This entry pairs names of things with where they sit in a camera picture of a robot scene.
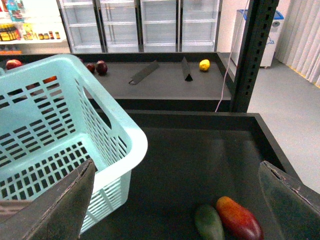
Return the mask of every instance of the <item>refrigerator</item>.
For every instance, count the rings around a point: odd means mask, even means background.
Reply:
[[[144,52],[178,51],[178,0],[140,0]]]
[[[214,52],[219,0],[183,0],[181,52]]]
[[[101,0],[103,31],[108,53],[139,52],[134,0]]]
[[[59,8],[72,53],[104,52],[94,1],[59,0]]]
[[[134,0],[58,0],[72,53],[138,52]]]

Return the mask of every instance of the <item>apple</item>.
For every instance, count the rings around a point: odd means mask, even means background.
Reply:
[[[108,71],[107,64],[102,60],[98,61],[96,64],[97,64],[96,66],[97,73],[101,76],[106,75]]]
[[[95,67],[95,65],[94,65],[93,63],[88,63],[88,64],[86,65],[86,68],[87,68],[92,74],[95,73],[96,67]]]
[[[11,60],[8,60],[8,61],[6,62],[5,67],[6,67],[6,69],[10,70],[10,69],[15,69],[15,68],[17,68],[17,67],[20,67],[20,66],[22,66],[22,65],[23,65],[22,62],[20,62],[19,60],[17,60],[17,59],[11,59]]]

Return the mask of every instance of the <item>white curtain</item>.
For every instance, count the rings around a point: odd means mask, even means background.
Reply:
[[[320,0],[291,0],[275,57],[320,86]]]

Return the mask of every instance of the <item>yellow lemon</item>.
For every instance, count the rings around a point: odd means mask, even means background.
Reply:
[[[210,62],[208,59],[202,60],[199,64],[199,68],[201,71],[208,71],[210,68]]]

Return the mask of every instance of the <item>light blue plastic basket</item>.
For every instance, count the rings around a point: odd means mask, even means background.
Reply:
[[[131,170],[148,146],[143,131],[80,60],[68,54],[0,76],[0,123],[2,200],[34,200],[93,159],[97,172],[82,233],[126,202]]]

